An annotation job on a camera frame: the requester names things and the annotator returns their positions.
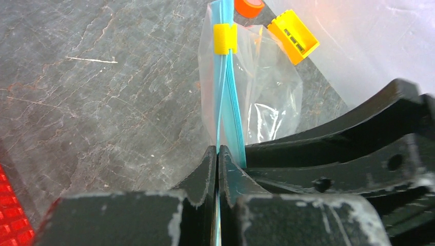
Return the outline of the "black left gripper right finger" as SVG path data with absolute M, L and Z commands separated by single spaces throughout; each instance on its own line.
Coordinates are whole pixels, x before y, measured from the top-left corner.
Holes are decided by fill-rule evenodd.
M 222 245 L 390 245 L 363 197 L 272 194 L 243 171 L 227 146 L 218 155 Z

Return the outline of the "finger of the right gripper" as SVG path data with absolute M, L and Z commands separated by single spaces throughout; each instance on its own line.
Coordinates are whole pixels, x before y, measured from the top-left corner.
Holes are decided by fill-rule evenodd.
M 351 161 L 411 133 L 434 138 L 434 96 L 394 79 L 361 105 L 315 128 L 248 145 L 248 168 L 305 168 Z
M 434 141 L 419 134 L 407 134 L 345 163 L 246 172 L 288 192 L 361 195 L 375 207 L 391 237 L 434 230 Z

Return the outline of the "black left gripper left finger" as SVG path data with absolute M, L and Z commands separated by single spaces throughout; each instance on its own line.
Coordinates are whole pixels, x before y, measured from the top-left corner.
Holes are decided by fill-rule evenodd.
M 83 193 L 56 200 L 35 245 L 215 245 L 216 147 L 170 190 Z

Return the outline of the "clear zip top bag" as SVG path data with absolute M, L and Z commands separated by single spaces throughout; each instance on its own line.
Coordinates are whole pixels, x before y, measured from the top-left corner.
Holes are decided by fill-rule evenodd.
M 302 79 L 265 26 L 234 20 L 233 1 L 207 5 L 197 57 L 203 124 L 239 167 L 247 166 L 247 145 L 296 131 Z

